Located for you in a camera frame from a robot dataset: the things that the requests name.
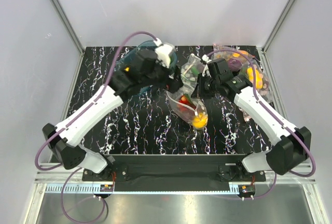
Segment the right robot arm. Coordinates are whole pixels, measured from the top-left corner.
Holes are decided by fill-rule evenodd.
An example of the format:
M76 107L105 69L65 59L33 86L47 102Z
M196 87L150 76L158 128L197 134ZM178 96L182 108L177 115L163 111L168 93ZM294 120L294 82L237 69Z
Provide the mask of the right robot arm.
M246 155L236 167L236 176L248 180L258 171L284 175L309 158L311 132L298 128L271 107L245 76L234 76L227 61L218 59L206 64L198 75L193 98L210 99L220 94L244 110L269 138L272 149Z

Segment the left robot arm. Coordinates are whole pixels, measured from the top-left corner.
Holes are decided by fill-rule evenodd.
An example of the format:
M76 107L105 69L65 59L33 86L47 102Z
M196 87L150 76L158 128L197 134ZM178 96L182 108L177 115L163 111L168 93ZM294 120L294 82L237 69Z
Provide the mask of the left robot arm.
M102 154L83 147L81 140L106 115L148 86L171 93L183 86L181 69L178 65L171 65L168 54L147 49L138 51L71 116L56 125L46 124L42 128L46 139L44 145L65 169L81 167L92 171L100 180L109 179L111 162Z

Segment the polka dot zip bag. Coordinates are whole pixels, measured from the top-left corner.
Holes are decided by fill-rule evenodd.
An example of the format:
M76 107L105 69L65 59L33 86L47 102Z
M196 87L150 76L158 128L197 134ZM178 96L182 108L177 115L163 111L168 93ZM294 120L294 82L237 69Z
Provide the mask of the polka dot zip bag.
M200 130L206 127L208 112L203 101L191 97L197 85L193 77L184 78L183 86L175 93L167 91L167 97L171 109L186 123Z

